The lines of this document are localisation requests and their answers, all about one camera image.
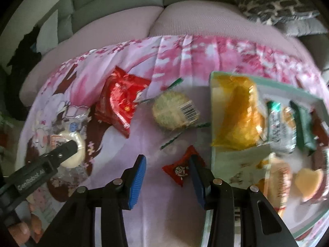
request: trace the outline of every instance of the metal pivot bolt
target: metal pivot bolt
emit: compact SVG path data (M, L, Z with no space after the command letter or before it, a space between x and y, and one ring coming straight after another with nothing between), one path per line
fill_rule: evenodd
M250 186L250 190L252 192L258 192L259 191L259 188L257 186L252 185L252 186Z
M122 182L123 182L123 181L122 181L121 178L116 178L116 179L113 180L113 184L115 184L116 186L121 185Z
M221 185L221 184L223 183L223 180L220 179L220 178L215 178L215 179L213 180L213 183L214 183L215 185L219 186L219 185Z
M78 193L84 193L85 191L86 191L86 187L84 187L84 186L81 186L81 187L77 188Z

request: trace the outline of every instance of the yellow plastic bag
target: yellow plastic bag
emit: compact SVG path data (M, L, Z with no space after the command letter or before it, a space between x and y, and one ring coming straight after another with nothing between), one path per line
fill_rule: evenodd
M244 76L220 75L215 79L222 98L216 101L213 97L212 103L219 103L215 106L224 113L212 145L236 150L256 146L264 134L266 120L265 113L259 111L256 84Z

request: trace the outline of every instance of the barcode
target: barcode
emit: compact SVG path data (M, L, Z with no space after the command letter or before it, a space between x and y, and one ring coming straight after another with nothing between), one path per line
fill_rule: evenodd
M184 117L187 119L188 123L192 123L199 118L199 113L194 108L192 101L186 102L180 107L181 111L184 114Z

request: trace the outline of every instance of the white wall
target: white wall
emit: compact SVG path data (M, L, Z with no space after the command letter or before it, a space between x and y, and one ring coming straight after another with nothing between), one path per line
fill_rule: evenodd
M58 1L24 0L14 12L0 36L0 64L7 73L11 71L7 64L19 42Z

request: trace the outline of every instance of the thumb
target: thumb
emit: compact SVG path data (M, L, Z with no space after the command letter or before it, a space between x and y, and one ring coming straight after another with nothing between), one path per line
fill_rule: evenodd
M8 231L19 246L26 243L31 235L28 225L24 222L9 227Z

